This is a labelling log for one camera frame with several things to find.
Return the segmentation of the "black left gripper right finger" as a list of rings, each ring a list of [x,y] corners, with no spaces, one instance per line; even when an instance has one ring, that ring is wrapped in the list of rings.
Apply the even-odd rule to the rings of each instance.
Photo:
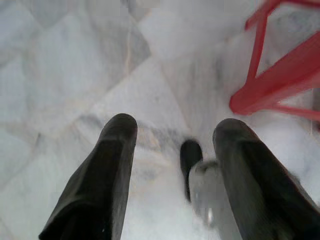
[[[212,142],[242,239],[319,239],[319,207],[249,126],[224,119]]]

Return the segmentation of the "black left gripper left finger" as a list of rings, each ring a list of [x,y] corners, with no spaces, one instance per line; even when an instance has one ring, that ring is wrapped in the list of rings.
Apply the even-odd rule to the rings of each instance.
[[[113,116],[61,193],[40,240],[119,240],[128,202],[137,122]]]

